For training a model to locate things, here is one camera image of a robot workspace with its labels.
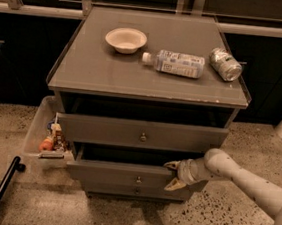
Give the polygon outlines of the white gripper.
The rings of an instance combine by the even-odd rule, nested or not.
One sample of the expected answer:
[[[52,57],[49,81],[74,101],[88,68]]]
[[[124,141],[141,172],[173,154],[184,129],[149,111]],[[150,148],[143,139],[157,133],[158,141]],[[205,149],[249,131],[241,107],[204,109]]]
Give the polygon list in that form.
[[[177,178],[173,178],[164,189],[165,191],[176,191],[184,188],[186,185],[192,185],[200,182],[203,178],[205,169],[202,159],[185,159],[180,162],[177,160],[166,162],[164,167],[177,171]]]

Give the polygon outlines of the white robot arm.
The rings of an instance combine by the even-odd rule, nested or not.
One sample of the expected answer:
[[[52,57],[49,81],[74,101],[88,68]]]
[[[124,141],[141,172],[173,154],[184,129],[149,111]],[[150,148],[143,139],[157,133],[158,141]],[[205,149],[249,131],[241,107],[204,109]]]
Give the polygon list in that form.
[[[282,225],[282,188],[244,169],[221,149],[209,149],[203,158],[166,162],[165,167],[176,172],[165,191],[201,181],[231,181],[273,219],[274,225]]]

